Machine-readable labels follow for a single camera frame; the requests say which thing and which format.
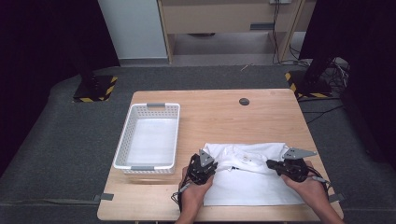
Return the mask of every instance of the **white plastic basket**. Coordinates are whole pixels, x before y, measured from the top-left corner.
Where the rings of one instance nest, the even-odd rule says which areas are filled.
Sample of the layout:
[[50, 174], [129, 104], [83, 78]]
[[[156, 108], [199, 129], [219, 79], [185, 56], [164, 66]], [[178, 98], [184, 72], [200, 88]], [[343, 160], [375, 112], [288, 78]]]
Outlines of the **white plastic basket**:
[[129, 175], [173, 174], [179, 114], [179, 104], [131, 105], [113, 166]]

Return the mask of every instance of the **gray carpet floor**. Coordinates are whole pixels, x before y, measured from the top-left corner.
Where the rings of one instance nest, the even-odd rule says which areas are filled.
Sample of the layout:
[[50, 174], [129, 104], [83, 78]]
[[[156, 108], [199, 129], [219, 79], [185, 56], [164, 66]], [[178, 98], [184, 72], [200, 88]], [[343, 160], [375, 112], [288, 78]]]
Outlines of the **gray carpet floor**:
[[[299, 69], [274, 65], [241, 71], [243, 67], [103, 69], [96, 73], [118, 78], [107, 102], [73, 103], [78, 76], [57, 84], [0, 179], [0, 223], [111, 223], [97, 218], [97, 205], [37, 200], [91, 200], [103, 192], [135, 91], [288, 88], [284, 74]], [[338, 99], [300, 102], [303, 112], [323, 112], [339, 105]], [[309, 122], [320, 113], [304, 115]], [[365, 153], [346, 111], [325, 113], [308, 127], [334, 190], [346, 196], [341, 202], [345, 221], [396, 223], [396, 172]]]

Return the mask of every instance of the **white cloth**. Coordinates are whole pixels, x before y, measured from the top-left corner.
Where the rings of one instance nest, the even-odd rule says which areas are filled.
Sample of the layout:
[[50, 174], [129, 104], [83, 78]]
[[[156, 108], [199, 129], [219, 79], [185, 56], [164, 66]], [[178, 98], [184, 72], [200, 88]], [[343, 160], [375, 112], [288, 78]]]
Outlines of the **white cloth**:
[[205, 144], [203, 150], [218, 163], [204, 205], [281, 205], [304, 203], [267, 160], [283, 161], [285, 143]]

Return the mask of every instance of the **wooden table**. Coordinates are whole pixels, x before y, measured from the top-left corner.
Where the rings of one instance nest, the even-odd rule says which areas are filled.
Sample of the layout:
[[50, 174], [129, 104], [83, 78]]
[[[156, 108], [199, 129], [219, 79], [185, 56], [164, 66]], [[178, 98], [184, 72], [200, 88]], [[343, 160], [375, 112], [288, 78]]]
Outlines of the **wooden table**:
[[[240, 105], [241, 98], [248, 98], [249, 105]], [[102, 220], [176, 220], [179, 210], [170, 196], [177, 191], [181, 169], [205, 143], [284, 142], [317, 151], [291, 90], [138, 91], [132, 99], [132, 104], [137, 103], [180, 104], [176, 172], [154, 176], [159, 179], [136, 178], [111, 167], [104, 193], [114, 198], [101, 201], [97, 215]], [[309, 160], [329, 179], [319, 155]], [[332, 206], [342, 217], [339, 203]], [[318, 217], [305, 204], [208, 206], [196, 220], [306, 221]]]

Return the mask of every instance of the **basket handle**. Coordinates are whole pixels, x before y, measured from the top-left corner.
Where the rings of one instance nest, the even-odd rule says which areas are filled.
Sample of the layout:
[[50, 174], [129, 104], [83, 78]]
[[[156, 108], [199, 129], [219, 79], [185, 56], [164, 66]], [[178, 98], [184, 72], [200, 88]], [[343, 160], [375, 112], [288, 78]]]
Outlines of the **basket handle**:
[[151, 109], [152, 107], [165, 107], [165, 103], [147, 103], [146, 106], [148, 109]]
[[133, 171], [155, 171], [154, 166], [131, 166]]

